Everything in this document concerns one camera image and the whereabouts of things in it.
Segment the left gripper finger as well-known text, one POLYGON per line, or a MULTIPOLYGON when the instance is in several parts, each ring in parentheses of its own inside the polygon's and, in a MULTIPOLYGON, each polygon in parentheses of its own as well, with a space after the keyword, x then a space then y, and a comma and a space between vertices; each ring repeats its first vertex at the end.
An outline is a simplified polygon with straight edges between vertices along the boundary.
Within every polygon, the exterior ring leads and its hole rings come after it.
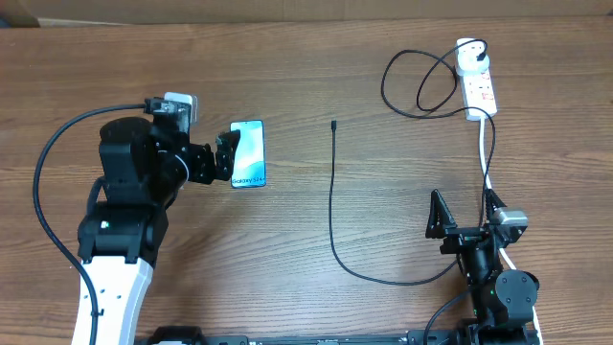
POLYGON ((216 154, 221 157, 234 158, 236 156, 239 140, 239 130, 219 133, 216 137, 216 154))
POLYGON ((235 154, 233 152, 217 151, 216 159, 216 179, 229 181, 232 178, 235 165, 235 154))

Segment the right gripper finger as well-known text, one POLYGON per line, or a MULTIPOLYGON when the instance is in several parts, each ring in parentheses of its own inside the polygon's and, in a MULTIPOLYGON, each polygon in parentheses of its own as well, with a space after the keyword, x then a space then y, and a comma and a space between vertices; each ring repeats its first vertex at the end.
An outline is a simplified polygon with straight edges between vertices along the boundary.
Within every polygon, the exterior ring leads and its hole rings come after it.
POLYGON ((425 237, 427 239, 443 239, 456 229, 457 223, 441 193, 437 189, 433 190, 430 194, 430 209, 425 237))
POLYGON ((500 197, 492 190, 486 189, 485 191, 485 211, 484 223, 493 222, 494 224, 502 224, 505 218, 505 212, 507 211, 507 205, 500 199, 500 197))

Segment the Galaxy smartphone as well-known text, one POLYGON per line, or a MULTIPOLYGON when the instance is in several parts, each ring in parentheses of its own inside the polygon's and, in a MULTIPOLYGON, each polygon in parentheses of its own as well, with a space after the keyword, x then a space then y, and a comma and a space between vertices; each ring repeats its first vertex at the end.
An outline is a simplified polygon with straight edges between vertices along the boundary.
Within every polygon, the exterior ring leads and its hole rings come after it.
POLYGON ((263 121, 233 122, 230 129, 240 134, 231 178, 232 187, 263 187, 266 184, 263 121))

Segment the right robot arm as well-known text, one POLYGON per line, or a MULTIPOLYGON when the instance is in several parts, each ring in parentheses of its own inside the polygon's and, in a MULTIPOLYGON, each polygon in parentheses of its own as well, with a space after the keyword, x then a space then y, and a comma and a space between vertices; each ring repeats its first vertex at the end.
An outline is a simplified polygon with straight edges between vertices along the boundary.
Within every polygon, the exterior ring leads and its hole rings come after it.
POLYGON ((534 320, 534 304, 540 284, 530 272, 505 269, 501 251, 517 242, 527 230, 525 212, 506 206, 486 190, 483 225, 461 228, 442 195, 431 193, 425 237, 440 239, 443 255, 453 255, 463 269, 467 290, 447 302, 431 317, 420 336, 424 344, 539 344, 538 331, 528 330, 534 320), (459 322, 454 330, 431 331, 443 311, 470 297, 474 317, 459 322))

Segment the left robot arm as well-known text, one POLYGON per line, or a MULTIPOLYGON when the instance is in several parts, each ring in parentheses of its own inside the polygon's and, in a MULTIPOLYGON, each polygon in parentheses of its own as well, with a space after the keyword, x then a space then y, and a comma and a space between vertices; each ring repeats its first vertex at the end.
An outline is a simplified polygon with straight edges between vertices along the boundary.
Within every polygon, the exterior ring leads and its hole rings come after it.
POLYGON ((169 227, 167 210, 189 181, 230 179, 237 130, 216 137, 216 149, 191 143, 169 120, 127 117, 104 125, 99 154, 103 175, 92 187, 78 229, 86 277, 80 284, 73 343, 86 343, 85 318, 99 344, 131 344, 169 227))

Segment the white charger adapter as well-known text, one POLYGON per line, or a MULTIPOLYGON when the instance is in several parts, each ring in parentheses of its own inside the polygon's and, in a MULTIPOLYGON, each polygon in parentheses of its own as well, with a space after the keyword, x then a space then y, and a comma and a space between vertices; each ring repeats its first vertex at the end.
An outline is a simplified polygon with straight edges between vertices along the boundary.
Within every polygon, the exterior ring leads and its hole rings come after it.
POLYGON ((482 41, 466 41, 457 44, 456 70, 461 77, 478 75, 489 69, 487 44, 482 41))

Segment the white power strip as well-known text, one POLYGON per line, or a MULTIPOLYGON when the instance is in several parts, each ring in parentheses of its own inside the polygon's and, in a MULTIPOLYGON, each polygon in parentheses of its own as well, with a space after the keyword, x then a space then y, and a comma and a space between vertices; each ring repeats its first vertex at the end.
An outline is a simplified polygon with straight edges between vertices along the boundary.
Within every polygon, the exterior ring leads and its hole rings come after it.
MULTIPOLYGON (((466 41, 470 42, 473 40, 481 41, 468 37, 459 38, 456 41, 456 50, 458 43, 466 41)), ((487 116, 485 113, 487 113, 490 117, 493 117, 497 113, 497 105, 489 69, 478 75, 461 77, 458 74, 458 76, 460 78, 460 85, 463 92, 465 117, 469 121, 475 122, 486 119, 487 116)))

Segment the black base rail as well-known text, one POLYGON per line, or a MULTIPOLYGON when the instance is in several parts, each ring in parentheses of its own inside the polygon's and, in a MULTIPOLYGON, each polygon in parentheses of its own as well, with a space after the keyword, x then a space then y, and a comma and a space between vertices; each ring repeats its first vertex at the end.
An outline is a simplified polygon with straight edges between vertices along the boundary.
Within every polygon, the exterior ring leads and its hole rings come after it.
POLYGON ((146 344, 203 344, 203 345, 453 345, 453 344, 508 344, 537 345, 541 341, 536 331, 512 333, 502 330, 481 330, 474 339, 458 330, 409 331, 405 334, 321 335, 249 338, 246 335, 204 335, 198 327, 162 327, 148 338, 134 341, 146 344))

